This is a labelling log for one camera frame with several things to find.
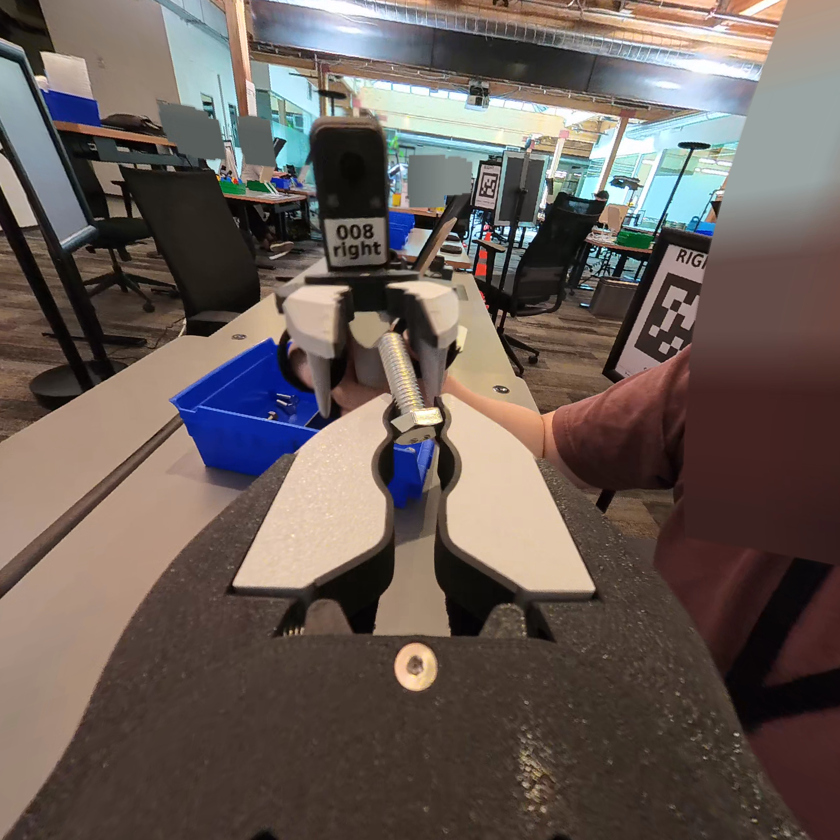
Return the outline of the small framed code sign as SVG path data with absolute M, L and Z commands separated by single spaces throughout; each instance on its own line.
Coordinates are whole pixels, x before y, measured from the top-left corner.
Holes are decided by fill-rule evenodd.
M 482 212 L 494 212 L 501 194 L 502 159 L 488 159 L 478 163 L 470 204 Z

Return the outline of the blue divided parts bin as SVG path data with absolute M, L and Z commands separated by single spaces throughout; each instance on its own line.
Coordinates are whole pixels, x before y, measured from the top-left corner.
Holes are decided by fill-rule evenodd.
M 263 340 L 171 399 L 206 466 L 260 476 L 281 456 L 297 453 L 339 419 L 338 407 L 328 418 L 322 417 L 315 395 L 284 378 L 278 365 L 279 343 Z M 277 393 L 298 395 L 297 412 L 280 410 Z M 269 411 L 277 412 L 279 422 L 266 419 Z M 394 445 L 393 454 L 382 457 L 383 479 L 394 507 L 403 508 L 423 495 L 435 449 L 435 441 L 429 439 Z

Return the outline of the grey storage box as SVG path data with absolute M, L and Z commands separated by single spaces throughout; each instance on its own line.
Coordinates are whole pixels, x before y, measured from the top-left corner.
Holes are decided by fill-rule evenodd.
M 590 313 L 601 319 L 624 320 L 637 289 L 636 281 L 614 277 L 601 278 L 590 301 Z

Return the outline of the large framed code sign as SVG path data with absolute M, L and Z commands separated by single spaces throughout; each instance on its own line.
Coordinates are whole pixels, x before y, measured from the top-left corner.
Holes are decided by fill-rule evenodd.
M 659 234 L 603 369 L 620 382 L 673 358 L 691 342 L 711 236 Z

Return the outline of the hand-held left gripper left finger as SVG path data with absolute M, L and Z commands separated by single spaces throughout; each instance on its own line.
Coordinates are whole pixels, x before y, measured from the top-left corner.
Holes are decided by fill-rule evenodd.
M 301 446 L 233 579 L 236 592 L 324 592 L 356 571 L 363 592 L 387 589 L 394 507 L 381 461 L 393 454 L 391 413 L 392 398 L 378 395 Z

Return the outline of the black office chair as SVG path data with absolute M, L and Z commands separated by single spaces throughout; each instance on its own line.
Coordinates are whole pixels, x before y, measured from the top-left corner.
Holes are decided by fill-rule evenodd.
M 141 298 L 145 312 L 153 312 L 154 304 L 142 287 L 150 287 L 155 293 L 179 298 L 180 295 L 176 286 L 171 283 L 137 276 L 125 271 L 123 263 L 131 260 L 128 247 L 150 238 L 150 230 L 141 218 L 111 217 L 106 194 L 91 167 L 91 163 L 77 157 L 71 157 L 70 163 L 91 210 L 94 227 L 97 230 L 96 237 L 86 249 L 90 252 L 106 250 L 112 264 L 112 270 L 109 274 L 82 282 L 84 287 L 89 287 L 89 297 L 94 298 L 105 290 L 117 287 L 124 293 L 131 291 Z
M 259 303 L 255 258 L 212 171 L 120 171 L 181 295 L 185 334 L 211 336 Z
M 507 248 L 492 242 L 476 240 L 480 250 L 486 251 L 486 274 L 476 278 L 478 290 L 483 295 L 495 321 L 501 314 L 497 332 L 517 376 L 524 368 L 514 349 L 528 352 L 528 362 L 536 364 L 539 351 L 519 339 L 507 338 L 507 317 L 534 317 L 556 312 L 565 299 L 565 281 L 586 237 L 590 234 L 607 204 L 603 199 L 583 199 L 566 193 L 559 194 L 547 206 L 545 218 L 537 234 L 526 248 L 511 279 L 501 277 L 499 286 L 492 285 L 492 272 L 497 257 L 507 253 Z

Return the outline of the wooden-top desk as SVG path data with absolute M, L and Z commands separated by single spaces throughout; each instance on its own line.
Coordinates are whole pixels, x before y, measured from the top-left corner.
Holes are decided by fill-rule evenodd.
M 55 127 L 66 150 L 80 159 L 153 169 L 200 168 L 198 159 L 181 153 L 163 136 L 62 121 Z

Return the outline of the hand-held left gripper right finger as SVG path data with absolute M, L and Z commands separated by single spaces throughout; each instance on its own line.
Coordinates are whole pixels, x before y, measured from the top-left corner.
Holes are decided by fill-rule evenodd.
M 440 453 L 454 456 L 444 490 L 442 544 L 515 599 L 591 599 L 595 584 L 532 453 L 453 395 Z

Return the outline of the tilted wooden document board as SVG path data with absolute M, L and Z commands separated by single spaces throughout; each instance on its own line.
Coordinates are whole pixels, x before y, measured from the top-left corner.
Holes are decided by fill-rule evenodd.
M 426 238 L 413 262 L 413 269 L 420 275 L 429 269 L 456 222 L 457 216 L 441 216 L 434 228 L 420 231 Z

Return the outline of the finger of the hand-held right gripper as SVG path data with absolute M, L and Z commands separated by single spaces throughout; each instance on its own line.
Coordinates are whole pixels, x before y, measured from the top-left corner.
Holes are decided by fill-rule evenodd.
M 454 289 L 435 282 L 392 282 L 387 285 L 387 311 L 405 322 L 423 393 L 433 406 L 466 337 L 466 328 L 459 323 L 458 296 Z
M 349 322 L 354 316 L 351 289 L 296 289 L 282 302 L 285 336 L 277 349 L 284 378 L 295 388 L 316 397 L 318 411 L 328 418 L 332 390 L 341 383 L 349 361 Z M 311 384 L 307 385 L 289 361 L 289 341 L 307 355 Z

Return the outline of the black floor lamp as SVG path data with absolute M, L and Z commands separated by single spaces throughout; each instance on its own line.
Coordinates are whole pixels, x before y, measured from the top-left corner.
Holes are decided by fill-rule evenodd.
M 669 219 L 670 219 L 671 206 L 672 206 L 672 204 L 673 204 L 673 202 L 676 198 L 676 194 L 678 192 L 679 186 L 680 186 L 682 180 L 684 179 L 684 177 L 686 175 L 686 172 L 689 168 L 690 162 L 691 162 L 692 158 L 694 157 L 695 153 L 696 152 L 708 151 L 710 149 L 711 145 L 709 143 L 700 142 L 700 141 L 681 141 L 681 142 L 678 143 L 678 147 L 681 150 L 686 152 L 686 157 L 683 160 L 683 163 L 682 163 L 682 165 L 679 169 L 679 173 L 677 174 L 677 177 L 675 179 L 675 183 L 672 186 L 670 195 L 668 197 L 667 206 L 664 208 L 664 212 L 663 212 L 662 218 L 660 220 L 662 227 L 666 227 L 668 225 L 671 226 L 671 227 L 677 227 L 677 223 L 676 222 L 669 222 Z

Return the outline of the screen on black floor stand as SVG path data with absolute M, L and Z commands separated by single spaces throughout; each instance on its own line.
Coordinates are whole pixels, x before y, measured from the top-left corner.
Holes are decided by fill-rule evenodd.
M 58 279 L 75 313 L 92 358 L 84 360 L 70 334 L 23 229 L 4 193 L 2 231 L 33 291 L 66 363 L 37 375 L 30 391 L 52 411 L 127 368 L 109 358 L 105 333 L 73 254 L 96 237 L 93 216 L 66 149 L 35 81 L 25 51 L 1 42 L 2 156 L 11 165 L 35 215 Z

